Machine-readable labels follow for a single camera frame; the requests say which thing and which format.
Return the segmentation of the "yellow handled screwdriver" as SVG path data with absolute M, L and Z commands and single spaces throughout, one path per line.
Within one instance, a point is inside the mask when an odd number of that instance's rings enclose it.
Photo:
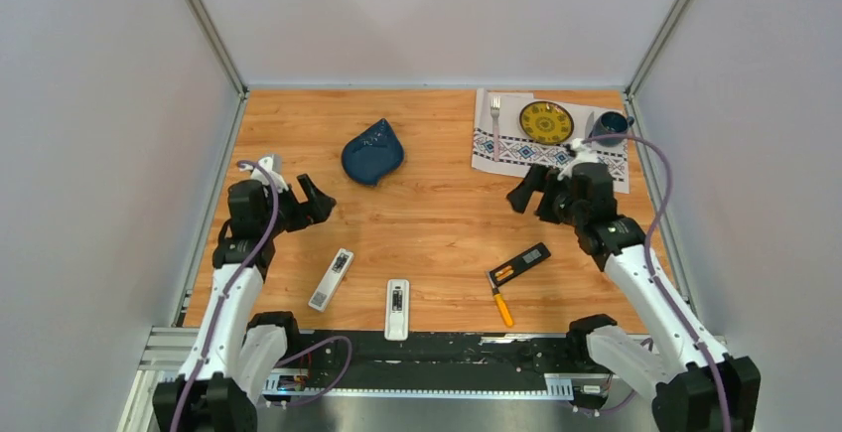
M 487 279 L 488 279 L 489 284 L 491 286 L 492 298 L 495 302 L 495 305 L 497 307 L 497 310 L 500 314 L 500 317 L 501 317 L 504 325 L 508 328 L 513 327 L 514 326 L 513 317 L 511 315 L 511 313 L 509 312 L 507 304 L 506 304 L 502 294 L 500 293 L 500 291 L 498 289 L 498 286 L 495 283 L 493 275 L 492 275 L 491 272 L 487 273 Z

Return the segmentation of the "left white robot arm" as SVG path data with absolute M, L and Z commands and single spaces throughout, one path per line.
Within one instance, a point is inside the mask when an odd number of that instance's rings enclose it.
M 153 410 L 163 431 L 253 431 L 275 363 L 289 367 L 304 343 L 290 312 L 253 314 L 275 254 L 273 240 L 326 221 L 336 204 L 306 174 L 299 201 L 279 176 L 253 174 L 227 191 L 229 218 L 212 255 L 211 297 L 176 378 L 160 382 Z

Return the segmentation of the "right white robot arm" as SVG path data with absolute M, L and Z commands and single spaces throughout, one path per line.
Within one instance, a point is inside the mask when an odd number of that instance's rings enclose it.
M 586 162 L 561 172 L 533 165 L 506 198 L 524 213 L 536 192 L 536 216 L 573 227 L 581 250 L 623 291 L 653 344 L 645 349 L 607 315 L 581 318 L 569 327 L 570 365 L 600 365 L 620 376 L 649 402 L 660 431 L 753 430 L 758 367 L 729 353 L 682 300 L 640 225 L 619 213 L 607 167 Z

